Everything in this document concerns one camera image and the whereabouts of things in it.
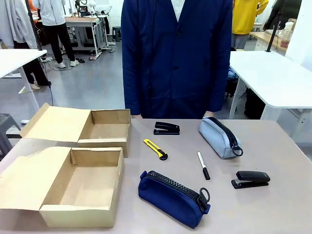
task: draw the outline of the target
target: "person in white shirt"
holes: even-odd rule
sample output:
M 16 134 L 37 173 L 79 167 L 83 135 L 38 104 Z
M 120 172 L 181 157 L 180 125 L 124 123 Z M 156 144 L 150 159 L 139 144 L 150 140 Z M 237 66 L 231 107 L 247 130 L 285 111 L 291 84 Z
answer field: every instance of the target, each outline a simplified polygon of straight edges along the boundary
M 75 60 L 74 51 L 70 44 L 63 10 L 63 5 L 65 4 L 65 0 L 33 0 L 33 5 L 40 9 L 43 28 L 47 37 L 50 39 L 52 51 L 57 61 L 56 67 L 58 68 L 66 67 L 63 63 L 62 53 L 59 48 L 59 39 L 71 61 L 70 65 L 75 67 L 79 64 L 79 62 Z

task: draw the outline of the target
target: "black stapler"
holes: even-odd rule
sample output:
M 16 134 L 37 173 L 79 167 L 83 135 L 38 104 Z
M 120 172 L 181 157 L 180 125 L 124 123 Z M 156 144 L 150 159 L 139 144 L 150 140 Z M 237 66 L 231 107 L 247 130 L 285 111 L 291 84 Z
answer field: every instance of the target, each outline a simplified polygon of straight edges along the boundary
M 237 179 L 231 181 L 235 189 L 268 186 L 271 180 L 265 172 L 239 171 L 236 176 Z
M 155 128 L 158 129 L 154 129 L 154 135 L 180 135 L 179 125 L 164 122 L 156 122 Z

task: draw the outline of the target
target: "chair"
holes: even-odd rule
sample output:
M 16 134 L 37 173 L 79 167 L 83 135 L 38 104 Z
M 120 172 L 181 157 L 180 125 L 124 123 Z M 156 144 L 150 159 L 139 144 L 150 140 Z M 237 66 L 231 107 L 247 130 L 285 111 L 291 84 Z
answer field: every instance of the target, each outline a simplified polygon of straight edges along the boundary
M 12 149 L 12 145 L 9 141 L 6 132 L 12 127 L 16 126 L 19 130 L 19 125 L 15 122 L 10 114 L 0 114 L 0 150 L 5 156 Z
M 119 26 L 116 26 L 116 27 L 113 27 L 113 38 L 115 39 L 116 42 L 119 42 L 119 31 L 121 32 L 121 27 Z

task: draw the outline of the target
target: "coat sleeve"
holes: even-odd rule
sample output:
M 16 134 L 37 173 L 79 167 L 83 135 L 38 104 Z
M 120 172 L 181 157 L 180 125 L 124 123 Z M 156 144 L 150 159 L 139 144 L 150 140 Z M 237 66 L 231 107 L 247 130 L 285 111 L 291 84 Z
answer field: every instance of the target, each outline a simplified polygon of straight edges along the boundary
M 15 12 L 17 15 L 17 30 L 20 30 L 20 33 L 24 37 L 30 49 L 37 49 L 37 42 L 33 27 L 30 23 L 28 14 L 24 8 L 23 3 L 20 0 L 15 0 Z
M 276 3 L 274 4 L 274 6 L 272 7 L 272 11 L 271 11 L 271 14 L 270 14 L 267 22 L 264 24 L 263 30 L 271 28 L 273 20 L 275 19 L 275 17 L 277 16 L 277 13 L 279 11 L 280 5 L 281 5 L 281 1 L 277 0 Z
M 224 92 L 230 67 L 232 11 L 233 1 L 224 0 L 224 7 L 219 15 L 211 39 L 211 89 L 207 111 L 217 112 L 222 109 Z
M 39 0 L 33 0 L 33 5 L 35 8 L 40 9 L 40 2 Z
M 260 3 L 260 7 L 257 10 L 257 16 L 260 15 L 264 11 L 264 9 L 267 7 L 269 0 L 260 0 L 259 3 Z
M 122 68 L 125 107 L 140 115 L 139 30 L 137 0 L 124 0 L 121 13 Z

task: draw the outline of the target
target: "hand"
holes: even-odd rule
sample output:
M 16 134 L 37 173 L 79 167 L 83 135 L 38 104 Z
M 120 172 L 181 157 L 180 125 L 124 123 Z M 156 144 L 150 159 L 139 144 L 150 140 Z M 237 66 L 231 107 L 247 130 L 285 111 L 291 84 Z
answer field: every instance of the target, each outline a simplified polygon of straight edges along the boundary
M 206 111 L 203 118 L 205 117 L 215 117 L 215 113 L 211 111 Z
M 142 118 L 142 115 L 131 116 L 132 118 Z

